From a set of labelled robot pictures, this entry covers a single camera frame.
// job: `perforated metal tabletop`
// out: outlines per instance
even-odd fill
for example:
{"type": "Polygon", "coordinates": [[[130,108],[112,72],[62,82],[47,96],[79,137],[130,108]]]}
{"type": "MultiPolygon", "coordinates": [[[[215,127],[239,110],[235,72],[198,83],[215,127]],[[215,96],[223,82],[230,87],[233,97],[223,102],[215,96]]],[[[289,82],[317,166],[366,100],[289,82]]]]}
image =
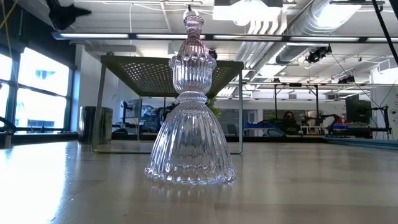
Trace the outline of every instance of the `perforated metal tabletop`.
{"type": "MultiPolygon", "coordinates": [[[[178,96],[168,58],[103,55],[101,63],[139,96],[178,96]]],[[[207,97],[215,97],[243,68],[242,62],[217,61],[207,97]]]]}

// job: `wall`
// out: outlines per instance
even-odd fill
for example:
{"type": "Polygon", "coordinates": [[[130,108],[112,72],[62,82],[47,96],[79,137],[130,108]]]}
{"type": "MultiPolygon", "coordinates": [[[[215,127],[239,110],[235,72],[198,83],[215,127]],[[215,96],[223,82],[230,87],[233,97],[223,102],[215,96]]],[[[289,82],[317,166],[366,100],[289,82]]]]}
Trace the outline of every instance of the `wall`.
{"type": "MultiPolygon", "coordinates": [[[[398,68],[391,68],[378,71],[377,68],[371,70],[371,83],[393,84],[398,82],[398,68]]],[[[376,87],[371,90],[371,97],[377,105],[372,102],[373,107],[388,106],[389,124],[392,128],[393,139],[398,139],[398,86],[376,87]]],[[[380,111],[373,111],[373,119],[380,128],[385,128],[384,115],[380,111]]],[[[387,133],[373,133],[374,139],[391,139],[387,133]]]]}
{"type": "MultiPolygon", "coordinates": [[[[101,63],[79,45],[76,50],[71,131],[77,131],[81,106],[96,106],[100,85],[101,63]]],[[[121,121],[120,101],[138,99],[138,95],[109,70],[106,70],[102,105],[113,109],[113,124],[121,121]]]]}

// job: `glass bell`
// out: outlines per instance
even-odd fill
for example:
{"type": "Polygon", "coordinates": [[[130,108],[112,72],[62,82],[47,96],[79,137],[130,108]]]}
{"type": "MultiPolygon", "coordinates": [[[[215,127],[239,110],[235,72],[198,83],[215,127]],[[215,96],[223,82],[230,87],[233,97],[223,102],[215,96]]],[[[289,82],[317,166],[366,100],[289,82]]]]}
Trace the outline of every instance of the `glass bell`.
{"type": "Polygon", "coordinates": [[[216,60],[200,40],[203,18],[189,15],[184,23],[188,38],[169,62],[179,105],[157,135],[145,175],[176,184],[227,182],[236,171],[223,130],[205,105],[216,60]]]}

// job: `glass figurine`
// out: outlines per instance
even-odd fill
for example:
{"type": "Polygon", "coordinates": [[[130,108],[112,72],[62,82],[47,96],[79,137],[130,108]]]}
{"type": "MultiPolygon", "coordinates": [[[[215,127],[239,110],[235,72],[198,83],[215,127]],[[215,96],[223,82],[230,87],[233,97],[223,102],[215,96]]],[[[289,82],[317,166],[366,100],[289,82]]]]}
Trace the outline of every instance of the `glass figurine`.
{"type": "Polygon", "coordinates": [[[216,60],[200,40],[203,18],[189,15],[184,23],[188,38],[169,61],[180,104],[159,131],[145,175],[176,184],[228,182],[236,171],[223,130],[205,105],[216,60]]]}

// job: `trash can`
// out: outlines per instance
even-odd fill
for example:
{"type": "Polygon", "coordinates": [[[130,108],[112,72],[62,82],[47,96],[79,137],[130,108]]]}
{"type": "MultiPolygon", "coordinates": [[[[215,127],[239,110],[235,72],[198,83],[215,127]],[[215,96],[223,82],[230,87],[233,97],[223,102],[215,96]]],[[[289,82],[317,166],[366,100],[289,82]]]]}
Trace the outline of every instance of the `trash can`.
{"type": "MultiPolygon", "coordinates": [[[[79,120],[79,143],[91,144],[94,134],[95,106],[81,106],[79,120]]],[[[101,109],[99,119],[98,144],[109,144],[112,138],[112,109],[101,109]]]]}
{"type": "Polygon", "coordinates": [[[0,133],[0,149],[10,149],[11,139],[14,133],[6,132],[0,133]]]}

